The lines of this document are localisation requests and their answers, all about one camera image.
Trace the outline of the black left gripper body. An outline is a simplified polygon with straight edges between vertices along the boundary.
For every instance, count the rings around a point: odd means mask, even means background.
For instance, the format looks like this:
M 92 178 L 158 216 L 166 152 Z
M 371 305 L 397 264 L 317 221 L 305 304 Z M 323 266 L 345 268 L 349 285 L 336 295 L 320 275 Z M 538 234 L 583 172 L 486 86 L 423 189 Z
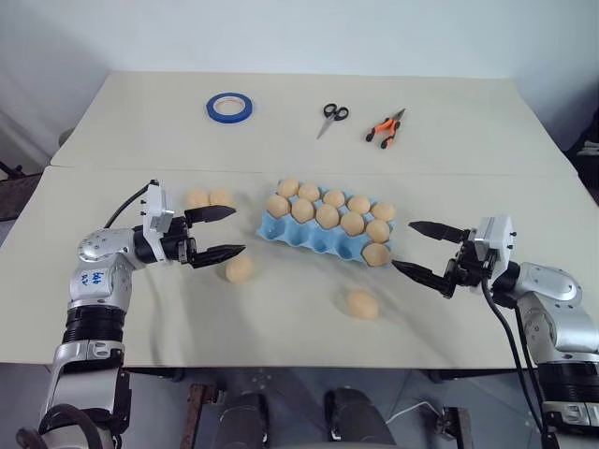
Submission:
M 196 241 L 189 235 L 189 226 L 184 217 L 174 218 L 160 243 L 169 262 L 193 266 Z

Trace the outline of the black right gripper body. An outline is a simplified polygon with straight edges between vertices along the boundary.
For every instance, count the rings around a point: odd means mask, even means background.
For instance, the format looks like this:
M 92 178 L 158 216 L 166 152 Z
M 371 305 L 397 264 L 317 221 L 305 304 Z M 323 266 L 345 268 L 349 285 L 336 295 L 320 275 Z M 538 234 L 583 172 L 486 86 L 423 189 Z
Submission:
M 444 278 L 452 285 L 476 287 L 489 280 L 498 259 L 497 251 L 486 243 L 475 242 L 475 230 L 464 229 L 460 247 L 446 266 Z

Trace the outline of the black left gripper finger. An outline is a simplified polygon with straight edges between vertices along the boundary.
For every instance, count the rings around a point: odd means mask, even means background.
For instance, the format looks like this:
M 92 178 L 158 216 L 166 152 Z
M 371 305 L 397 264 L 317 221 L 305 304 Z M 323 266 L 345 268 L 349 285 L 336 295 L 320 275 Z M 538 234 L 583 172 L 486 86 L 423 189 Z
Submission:
M 186 210 L 183 214 L 188 225 L 211 223 L 225 219 L 235 213 L 235 209 L 224 205 L 210 205 Z
M 202 253 L 193 253 L 190 256 L 190 265 L 193 268 L 204 268 L 221 264 L 245 250 L 245 245 L 218 245 Z

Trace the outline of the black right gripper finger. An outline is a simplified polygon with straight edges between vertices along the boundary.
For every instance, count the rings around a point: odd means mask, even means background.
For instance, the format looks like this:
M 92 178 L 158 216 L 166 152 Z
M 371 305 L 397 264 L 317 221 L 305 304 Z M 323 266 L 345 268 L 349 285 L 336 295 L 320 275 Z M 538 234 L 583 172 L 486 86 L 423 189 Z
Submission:
M 436 275 L 429 268 L 418 264 L 392 260 L 391 264 L 400 273 L 414 282 L 437 291 L 445 298 L 452 298 L 456 288 L 456 282 L 451 270 L 447 270 L 443 276 Z
M 446 240 L 453 243 L 461 243 L 469 238 L 468 229 L 458 229 L 447 224 L 430 222 L 430 221 L 415 221 L 408 224 L 418 233 L 425 237 Z

